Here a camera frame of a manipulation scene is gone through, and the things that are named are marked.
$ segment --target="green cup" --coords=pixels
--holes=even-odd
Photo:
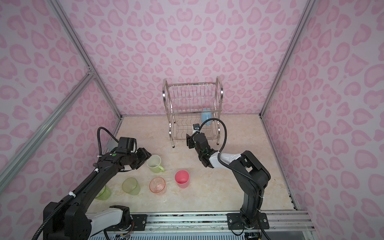
[[[107,200],[111,196],[111,189],[105,185],[104,188],[97,194],[95,199],[97,200]]]
[[[165,169],[160,164],[161,164],[161,157],[158,155],[152,155],[147,160],[147,166],[154,173],[159,173],[159,172],[165,171]]]
[[[122,183],[121,188],[124,192],[128,193],[129,195],[138,195],[140,192],[140,185],[134,177],[127,178]]]

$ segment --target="dish rack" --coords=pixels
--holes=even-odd
[[[168,84],[163,81],[163,100],[169,122],[169,138],[172,147],[174,141],[187,139],[192,135],[193,124],[201,122],[202,113],[211,113],[213,118],[220,119],[223,103],[223,85],[220,77],[214,83],[177,83]],[[205,124],[202,132],[207,139],[220,140],[218,121]]]

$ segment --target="marble surface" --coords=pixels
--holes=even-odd
[[[228,131],[224,153],[242,153],[250,150],[271,174],[265,189],[262,210],[293,209],[284,180],[266,138],[258,115],[223,115],[221,119]],[[194,211],[233,211],[243,204],[244,192],[230,170],[205,168],[194,149],[189,149],[185,141],[175,142],[172,148],[168,135],[166,116],[125,117],[117,138],[133,137],[138,147],[144,147],[151,154],[161,157],[165,172],[155,174],[144,164],[138,170],[118,173],[108,183],[112,195],[105,201],[94,200],[88,212],[99,212],[111,205],[125,205],[131,212],[194,212]],[[215,140],[209,141],[212,148],[219,150]],[[185,169],[190,174],[190,184],[181,189],[174,176]],[[134,177],[141,191],[131,196],[121,189],[123,181]],[[156,195],[149,190],[149,182],[155,177],[166,181],[166,192]]]

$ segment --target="two-tier wire rack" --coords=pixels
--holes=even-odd
[[[195,123],[202,124],[203,113],[211,113],[220,119],[223,103],[223,85],[220,77],[214,83],[178,83],[168,84],[163,81],[163,100],[169,122],[169,138],[172,147],[174,141],[186,140],[192,135]],[[207,139],[220,140],[220,125],[213,121],[204,125],[202,132]]]

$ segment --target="pink leopard print wallpaper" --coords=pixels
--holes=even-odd
[[[44,0],[0,3],[0,172],[85,75]]]
[[[62,0],[123,114],[164,114],[164,78],[222,77],[225,113],[259,113],[306,0]]]
[[[320,239],[384,239],[384,1],[319,2],[266,124]]]
[[[94,169],[97,128],[113,129],[117,117],[91,82],[20,173],[0,196],[0,238],[30,239],[43,221],[43,209],[60,201]],[[103,149],[109,140],[100,133]]]

